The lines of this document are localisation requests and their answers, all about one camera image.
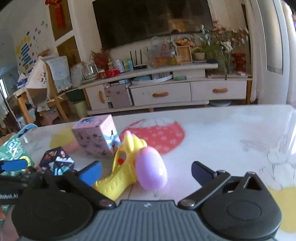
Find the dark geometric puzzle cube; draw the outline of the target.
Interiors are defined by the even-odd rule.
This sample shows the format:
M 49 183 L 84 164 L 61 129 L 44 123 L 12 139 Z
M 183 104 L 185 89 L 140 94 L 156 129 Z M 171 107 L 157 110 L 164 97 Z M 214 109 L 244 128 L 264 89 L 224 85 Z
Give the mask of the dark geometric puzzle cube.
M 50 170 L 55 176 L 74 170 L 74 160 L 65 152 L 62 147 L 48 150 L 44 153 L 39 166 L 43 170 Z

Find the yellow toy with purple ball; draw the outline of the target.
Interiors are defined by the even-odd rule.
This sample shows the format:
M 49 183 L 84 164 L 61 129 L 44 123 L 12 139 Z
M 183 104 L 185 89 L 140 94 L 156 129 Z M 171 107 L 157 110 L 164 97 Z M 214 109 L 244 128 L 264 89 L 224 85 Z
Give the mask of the yellow toy with purple ball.
M 159 152 L 146 141 L 126 131 L 114 156 L 112 172 L 94 184 L 96 191 L 115 201 L 126 188 L 139 183 L 144 190 L 165 187 L 168 172 Z

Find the green milk carton box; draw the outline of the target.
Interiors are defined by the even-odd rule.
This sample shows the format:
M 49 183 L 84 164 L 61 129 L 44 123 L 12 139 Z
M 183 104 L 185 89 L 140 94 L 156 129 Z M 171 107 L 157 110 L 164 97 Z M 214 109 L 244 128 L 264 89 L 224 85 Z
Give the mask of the green milk carton box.
M 29 157 L 27 150 L 22 145 L 18 136 L 13 135 L 1 145 L 1 161 L 11 161 L 18 159 L 25 159 L 28 163 L 28 167 L 35 165 L 35 163 Z

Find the pink patterned gift box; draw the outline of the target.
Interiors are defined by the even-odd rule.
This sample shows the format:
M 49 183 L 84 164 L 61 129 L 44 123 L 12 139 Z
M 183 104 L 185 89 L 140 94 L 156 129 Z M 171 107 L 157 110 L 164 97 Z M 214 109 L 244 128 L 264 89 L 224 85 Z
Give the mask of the pink patterned gift box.
M 72 127 L 72 132 L 87 154 L 114 156 L 120 145 L 120 138 L 110 114 L 82 118 Z

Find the green waste bin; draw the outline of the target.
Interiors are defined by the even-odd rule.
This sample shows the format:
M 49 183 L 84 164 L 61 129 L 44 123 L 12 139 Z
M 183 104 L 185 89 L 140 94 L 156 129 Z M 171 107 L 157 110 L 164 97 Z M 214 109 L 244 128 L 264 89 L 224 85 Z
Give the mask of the green waste bin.
M 87 114 L 87 104 L 85 100 L 73 102 L 73 107 L 79 118 L 85 118 Z

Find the wooden dining table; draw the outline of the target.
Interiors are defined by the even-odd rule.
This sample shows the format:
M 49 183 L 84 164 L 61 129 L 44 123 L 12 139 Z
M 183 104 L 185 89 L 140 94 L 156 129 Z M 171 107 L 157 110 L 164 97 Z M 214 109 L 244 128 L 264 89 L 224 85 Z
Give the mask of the wooden dining table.
M 15 99 L 16 99 L 16 102 L 18 103 L 18 106 L 21 110 L 21 113 L 22 113 L 22 116 L 26 122 L 26 124 L 31 124 L 31 123 L 34 123 L 32 117 L 30 116 L 30 113 L 28 111 L 28 108 L 26 106 L 26 103 L 29 101 L 28 98 L 27 98 L 27 93 L 26 93 L 26 90 L 25 88 L 21 88 L 17 91 L 15 91 L 13 93 Z

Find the wooden chair with cover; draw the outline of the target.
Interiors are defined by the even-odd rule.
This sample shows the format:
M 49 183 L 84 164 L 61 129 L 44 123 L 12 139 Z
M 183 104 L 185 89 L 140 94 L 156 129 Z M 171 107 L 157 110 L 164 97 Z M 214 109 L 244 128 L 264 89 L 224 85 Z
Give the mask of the wooden chair with cover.
M 72 87 L 68 59 L 66 56 L 59 57 L 41 57 L 38 60 L 41 63 L 41 81 L 46 84 L 43 88 L 45 99 L 37 103 L 37 112 L 44 114 L 50 107 L 55 106 L 66 122 L 69 121 L 61 102 L 62 96 Z

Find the glass kettle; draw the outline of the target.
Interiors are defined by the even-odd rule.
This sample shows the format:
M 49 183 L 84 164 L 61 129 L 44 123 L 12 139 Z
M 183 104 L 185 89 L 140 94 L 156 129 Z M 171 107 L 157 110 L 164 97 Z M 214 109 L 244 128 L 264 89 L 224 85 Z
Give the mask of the glass kettle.
M 89 80 L 97 77 L 98 69 L 94 63 L 94 61 L 89 61 L 88 63 L 82 62 L 82 74 L 84 79 Z

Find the red vase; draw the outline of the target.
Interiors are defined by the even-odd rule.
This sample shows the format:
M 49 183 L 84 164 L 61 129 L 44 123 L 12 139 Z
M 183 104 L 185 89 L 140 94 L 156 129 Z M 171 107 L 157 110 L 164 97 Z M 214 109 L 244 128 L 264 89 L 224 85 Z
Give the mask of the red vase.
M 234 66 L 235 66 L 235 71 L 237 72 L 245 72 L 245 54 L 244 53 L 232 53 L 233 61 L 234 61 Z

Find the red dried flower bouquet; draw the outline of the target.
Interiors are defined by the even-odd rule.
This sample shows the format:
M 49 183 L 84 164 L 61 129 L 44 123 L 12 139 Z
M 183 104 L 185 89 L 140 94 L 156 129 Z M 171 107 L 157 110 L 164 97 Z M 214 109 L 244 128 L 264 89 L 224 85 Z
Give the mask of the red dried flower bouquet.
M 103 48 L 101 48 L 100 52 L 98 53 L 91 51 L 91 59 L 94 61 L 98 69 L 108 70 L 110 50 L 103 50 Z

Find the potted flower plant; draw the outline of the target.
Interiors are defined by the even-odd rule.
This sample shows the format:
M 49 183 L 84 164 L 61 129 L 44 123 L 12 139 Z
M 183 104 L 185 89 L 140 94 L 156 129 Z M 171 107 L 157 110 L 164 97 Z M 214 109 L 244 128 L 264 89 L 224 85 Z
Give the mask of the potted flower plant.
M 219 72 L 227 78 L 231 54 L 249 41 L 248 28 L 229 29 L 213 20 L 212 28 L 201 25 L 200 32 L 192 53 L 204 53 L 205 59 L 216 60 Z

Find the clear plastic bag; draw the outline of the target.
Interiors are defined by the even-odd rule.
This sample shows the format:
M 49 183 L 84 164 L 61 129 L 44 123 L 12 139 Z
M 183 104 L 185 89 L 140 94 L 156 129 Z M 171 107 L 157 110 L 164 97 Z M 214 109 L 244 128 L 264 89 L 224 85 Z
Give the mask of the clear plastic bag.
M 154 69 L 169 65 L 176 65 L 176 51 L 169 37 L 151 38 L 147 48 L 147 68 Z

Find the black flat screen television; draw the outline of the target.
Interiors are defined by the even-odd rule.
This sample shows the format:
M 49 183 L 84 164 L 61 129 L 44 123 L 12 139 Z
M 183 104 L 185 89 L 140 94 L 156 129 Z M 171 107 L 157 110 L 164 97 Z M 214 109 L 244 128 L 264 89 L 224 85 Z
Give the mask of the black flat screen television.
M 93 1 L 103 49 L 112 49 L 154 36 L 199 32 L 212 28 L 207 1 Z

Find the white standing air conditioner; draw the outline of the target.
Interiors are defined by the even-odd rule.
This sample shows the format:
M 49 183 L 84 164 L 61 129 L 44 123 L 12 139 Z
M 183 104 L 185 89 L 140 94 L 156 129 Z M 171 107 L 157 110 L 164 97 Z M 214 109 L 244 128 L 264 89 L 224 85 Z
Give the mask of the white standing air conditioner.
M 295 1 L 246 1 L 251 101 L 295 106 Z

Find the wooden picture frame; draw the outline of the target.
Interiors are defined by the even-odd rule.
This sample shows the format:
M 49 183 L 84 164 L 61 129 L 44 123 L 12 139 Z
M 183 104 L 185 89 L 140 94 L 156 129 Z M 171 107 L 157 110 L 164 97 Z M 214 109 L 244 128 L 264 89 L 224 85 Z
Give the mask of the wooden picture frame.
M 177 46 L 176 53 L 176 60 L 179 64 L 192 63 L 190 46 Z

